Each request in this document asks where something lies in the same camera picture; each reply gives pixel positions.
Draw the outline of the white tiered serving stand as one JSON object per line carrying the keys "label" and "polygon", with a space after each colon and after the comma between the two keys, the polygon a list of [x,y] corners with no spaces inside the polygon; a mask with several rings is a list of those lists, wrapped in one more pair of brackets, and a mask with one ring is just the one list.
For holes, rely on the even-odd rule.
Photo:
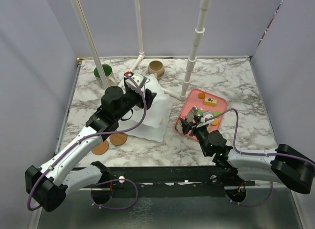
{"label": "white tiered serving stand", "polygon": [[[128,131],[127,134],[146,140],[163,142],[166,126],[169,122],[172,102],[170,95],[164,93],[153,74],[148,75],[147,78],[149,81],[146,83],[146,89],[157,93],[157,96],[151,108],[147,110],[144,121],[137,128]],[[165,123],[160,125],[159,123],[163,117],[165,118]]]}

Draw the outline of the pink serving tray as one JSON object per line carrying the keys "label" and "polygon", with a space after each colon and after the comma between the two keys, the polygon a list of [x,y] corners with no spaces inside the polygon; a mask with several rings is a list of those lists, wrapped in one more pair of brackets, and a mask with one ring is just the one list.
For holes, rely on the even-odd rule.
{"label": "pink serving tray", "polygon": [[[199,93],[204,93],[206,95],[205,98],[213,98],[213,99],[216,99],[217,100],[217,106],[207,106],[207,105],[204,105],[204,99],[199,99],[198,98],[198,94]],[[213,94],[210,94],[208,92],[205,92],[205,91],[202,91],[200,89],[193,89],[188,97],[187,97],[187,100],[179,114],[179,117],[180,116],[186,116],[187,113],[190,111],[190,109],[193,107],[193,106],[197,106],[197,108],[199,109],[202,109],[203,111],[212,111],[212,113],[216,110],[220,111],[221,113],[223,111],[226,110],[227,108],[227,101],[221,97],[218,97],[216,95],[213,95]],[[176,130],[176,127],[174,125],[174,129],[177,133],[181,134],[181,135],[184,135],[183,132],[180,133]]]}

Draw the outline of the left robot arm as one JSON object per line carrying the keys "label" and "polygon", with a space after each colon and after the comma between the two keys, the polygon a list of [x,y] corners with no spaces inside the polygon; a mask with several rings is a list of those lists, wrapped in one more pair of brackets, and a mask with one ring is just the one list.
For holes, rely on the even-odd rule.
{"label": "left robot arm", "polygon": [[120,133],[119,120],[135,106],[147,111],[156,97],[150,89],[126,85],[125,89],[112,86],[101,98],[101,106],[89,118],[79,134],[57,155],[40,167],[31,165],[25,172],[27,209],[43,208],[51,212],[58,208],[66,196],[83,187],[111,186],[110,170],[99,161],[75,173],[72,169],[96,146],[110,135]]}

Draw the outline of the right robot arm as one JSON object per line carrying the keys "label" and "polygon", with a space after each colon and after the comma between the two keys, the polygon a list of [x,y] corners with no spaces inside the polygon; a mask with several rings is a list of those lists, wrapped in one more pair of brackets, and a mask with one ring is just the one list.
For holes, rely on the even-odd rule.
{"label": "right robot arm", "polygon": [[204,156],[213,157],[216,166],[233,168],[226,173],[229,184],[261,180],[282,183],[300,194],[311,192],[315,177],[314,161],[286,144],[260,151],[228,146],[219,131],[208,132],[212,120],[213,117],[195,116],[193,121],[180,119],[180,122],[184,134],[195,136]]}

